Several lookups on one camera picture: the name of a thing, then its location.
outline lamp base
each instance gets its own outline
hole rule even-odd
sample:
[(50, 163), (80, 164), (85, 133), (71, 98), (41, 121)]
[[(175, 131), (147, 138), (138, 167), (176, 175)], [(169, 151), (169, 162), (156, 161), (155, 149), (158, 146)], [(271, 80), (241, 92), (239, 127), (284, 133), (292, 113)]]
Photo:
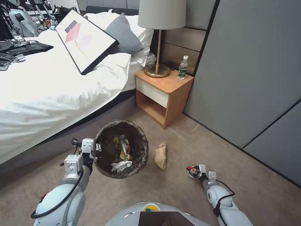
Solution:
[(155, 77), (155, 78), (162, 78), (166, 77), (170, 74), (170, 68), (165, 64), (159, 64), (158, 72), (156, 73), (156, 64), (147, 64), (144, 69), (144, 73), (148, 76)]

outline beige carpet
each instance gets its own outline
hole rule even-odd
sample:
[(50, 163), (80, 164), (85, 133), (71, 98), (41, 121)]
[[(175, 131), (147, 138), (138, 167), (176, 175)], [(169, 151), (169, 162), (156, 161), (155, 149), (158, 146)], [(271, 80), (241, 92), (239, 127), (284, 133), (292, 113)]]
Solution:
[[(253, 225), (301, 225), (301, 190), (218, 136), (182, 115), (162, 130), (147, 115), (128, 117), (149, 141), (146, 167), (127, 179), (111, 179), (96, 168), (86, 189), (86, 206), (79, 225), (105, 225), (118, 210), (137, 202), (160, 202), (218, 225), (200, 183), (186, 175), (186, 166), (206, 164), (235, 192), (234, 201)], [(155, 148), (165, 141), (167, 168), (154, 163)], [(32, 225), (30, 214), (41, 195), (57, 186), (59, 167), (71, 151), (33, 163), (0, 177), (0, 225)]]

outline brown paper bag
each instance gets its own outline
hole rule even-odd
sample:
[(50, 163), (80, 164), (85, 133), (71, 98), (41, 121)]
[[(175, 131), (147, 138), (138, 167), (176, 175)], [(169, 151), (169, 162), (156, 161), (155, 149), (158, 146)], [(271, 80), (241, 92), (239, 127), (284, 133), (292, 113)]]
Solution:
[(161, 170), (165, 171), (166, 143), (164, 141), (156, 148), (155, 163), (161, 168)]

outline bottle label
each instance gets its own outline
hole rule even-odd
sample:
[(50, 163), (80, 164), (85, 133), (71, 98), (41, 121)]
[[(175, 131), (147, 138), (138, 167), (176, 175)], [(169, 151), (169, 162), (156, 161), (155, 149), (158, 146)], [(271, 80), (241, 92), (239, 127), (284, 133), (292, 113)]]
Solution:
[(187, 72), (187, 69), (179, 69), (178, 76), (179, 77), (185, 77), (186, 72)]

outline white pillow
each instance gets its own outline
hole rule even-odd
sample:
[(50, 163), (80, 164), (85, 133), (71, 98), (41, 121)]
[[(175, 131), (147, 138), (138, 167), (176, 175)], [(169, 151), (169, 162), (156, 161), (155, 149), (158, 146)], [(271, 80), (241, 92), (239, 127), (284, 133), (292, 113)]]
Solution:
[[(112, 23), (113, 20), (115, 20), (119, 16), (119, 14), (112, 13), (111, 11), (112, 10), (102, 13), (86, 13), (85, 16), (88, 16), (88, 20), (90, 20), (96, 26), (100, 27), (102, 30), (106, 30), (110, 23)], [(134, 53), (132, 55), (131, 61), (137, 61), (144, 67), (146, 64), (147, 56), (150, 52), (151, 40), (154, 34), (154, 30), (139, 27), (138, 15), (125, 17), (129, 21), (132, 32), (138, 37), (143, 46), (142, 51)]]

